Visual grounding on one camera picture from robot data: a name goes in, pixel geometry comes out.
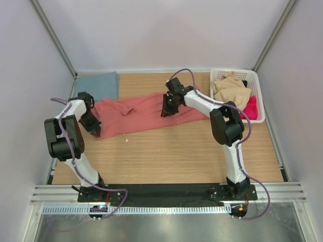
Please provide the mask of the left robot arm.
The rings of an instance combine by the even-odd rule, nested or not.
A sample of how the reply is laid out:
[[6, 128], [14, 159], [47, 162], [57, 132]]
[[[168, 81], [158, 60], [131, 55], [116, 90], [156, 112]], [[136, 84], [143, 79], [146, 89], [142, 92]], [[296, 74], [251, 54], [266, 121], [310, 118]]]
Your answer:
[[63, 100], [52, 98], [65, 105], [64, 110], [54, 118], [44, 121], [45, 136], [49, 154], [66, 164], [80, 181], [78, 201], [100, 202], [106, 198], [107, 190], [100, 174], [90, 165], [85, 155], [85, 143], [80, 131], [81, 125], [89, 134], [99, 138], [101, 122], [94, 116], [94, 98], [87, 92]]

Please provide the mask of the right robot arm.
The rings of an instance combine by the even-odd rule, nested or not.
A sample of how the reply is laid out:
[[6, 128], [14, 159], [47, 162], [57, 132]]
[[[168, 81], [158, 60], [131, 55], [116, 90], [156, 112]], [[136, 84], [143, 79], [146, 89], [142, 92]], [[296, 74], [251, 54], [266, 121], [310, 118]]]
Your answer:
[[210, 119], [214, 139], [222, 145], [227, 164], [227, 193], [234, 200], [245, 195], [250, 186], [242, 155], [241, 141], [244, 125], [233, 102], [211, 100], [193, 86], [181, 84], [178, 78], [166, 82], [168, 92], [163, 95], [162, 117], [175, 115], [179, 106], [198, 110]]

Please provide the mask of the salmon red t-shirt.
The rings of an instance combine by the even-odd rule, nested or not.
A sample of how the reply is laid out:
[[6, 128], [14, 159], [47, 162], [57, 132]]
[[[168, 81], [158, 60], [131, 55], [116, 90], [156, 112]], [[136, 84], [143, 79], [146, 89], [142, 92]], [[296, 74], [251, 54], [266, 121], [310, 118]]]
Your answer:
[[118, 100], [104, 98], [96, 102], [92, 113], [101, 122], [100, 139], [207, 119], [187, 106], [181, 105], [177, 114], [167, 117], [160, 115], [162, 109], [163, 94], [156, 93]]

